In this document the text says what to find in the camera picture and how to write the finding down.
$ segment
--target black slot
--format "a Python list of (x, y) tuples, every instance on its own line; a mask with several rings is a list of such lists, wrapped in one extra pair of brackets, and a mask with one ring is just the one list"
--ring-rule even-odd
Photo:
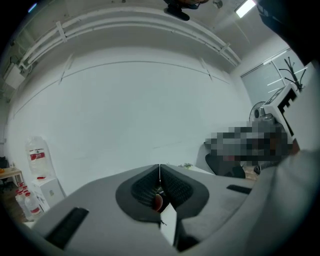
[(233, 190), (233, 191), (237, 191), (237, 192), (240, 192), (240, 193), (243, 193), (243, 194), (247, 194), (249, 195), (252, 188), (248, 188), (248, 187), (245, 187), (245, 186), (238, 186), (238, 185), (229, 185), (226, 187), (228, 190)]
[(88, 213), (89, 211), (86, 209), (79, 207), (73, 208), (46, 237), (46, 240), (56, 247), (64, 249)]

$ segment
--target white wall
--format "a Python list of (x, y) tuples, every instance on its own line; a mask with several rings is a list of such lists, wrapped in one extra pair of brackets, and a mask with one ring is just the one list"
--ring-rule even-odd
[(67, 195), (144, 165), (195, 164), (211, 132), (248, 118), (228, 74), (212, 66), (220, 57), (210, 54), (189, 39), (146, 28), (92, 32), (62, 45), (12, 99), (9, 160), (31, 182), (25, 141), (42, 136)]
[(249, 54), (247, 54), (240, 65), (238, 65), (231, 73), (230, 77), (233, 80), (236, 90), (244, 100), (246, 109), (249, 113), (253, 107), (253, 103), (250, 101), (249, 95), (245, 88), (245, 85), (241, 79), (241, 76), (246, 72), (254, 69), (258, 65), (262, 64), (268, 58), (276, 55), (283, 50), (287, 49), (288, 44), (283, 41), (277, 34), (274, 33), (268, 40), (260, 44), (258, 47), (253, 48)]

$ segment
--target wooden table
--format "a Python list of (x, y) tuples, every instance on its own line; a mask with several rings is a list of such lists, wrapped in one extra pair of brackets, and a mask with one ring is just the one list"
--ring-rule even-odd
[(18, 184), (18, 182), (24, 181), (21, 170), (17, 168), (5, 168), (4, 172), (0, 173), (0, 180), (9, 178), (9, 177), (13, 177), (15, 179), (16, 184)]

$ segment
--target chair backrest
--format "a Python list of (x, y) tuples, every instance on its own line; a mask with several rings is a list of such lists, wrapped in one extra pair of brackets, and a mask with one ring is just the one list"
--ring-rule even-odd
[(7, 168), (8, 167), (8, 160), (6, 157), (0, 157), (0, 168)]

